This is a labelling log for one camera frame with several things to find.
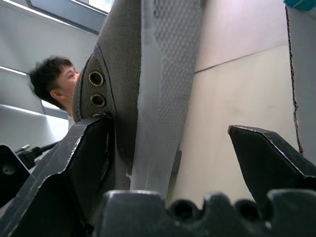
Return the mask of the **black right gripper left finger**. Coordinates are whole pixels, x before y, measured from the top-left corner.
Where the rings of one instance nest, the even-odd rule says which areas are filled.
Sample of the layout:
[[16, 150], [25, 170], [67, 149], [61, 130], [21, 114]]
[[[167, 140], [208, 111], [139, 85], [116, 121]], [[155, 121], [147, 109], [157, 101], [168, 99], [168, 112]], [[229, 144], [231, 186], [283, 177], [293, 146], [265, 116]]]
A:
[[39, 162], [0, 220], [3, 237], [90, 237], [111, 186], [112, 117], [83, 119]]

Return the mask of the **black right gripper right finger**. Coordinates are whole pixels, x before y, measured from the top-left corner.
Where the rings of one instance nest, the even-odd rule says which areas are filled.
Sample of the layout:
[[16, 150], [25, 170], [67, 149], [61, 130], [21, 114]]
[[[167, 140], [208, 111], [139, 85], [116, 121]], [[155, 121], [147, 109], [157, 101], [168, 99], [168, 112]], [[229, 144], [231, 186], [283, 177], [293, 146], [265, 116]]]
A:
[[316, 189], [316, 167], [280, 135], [261, 128], [228, 128], [244, 181], [258, 205], [274, 189]]

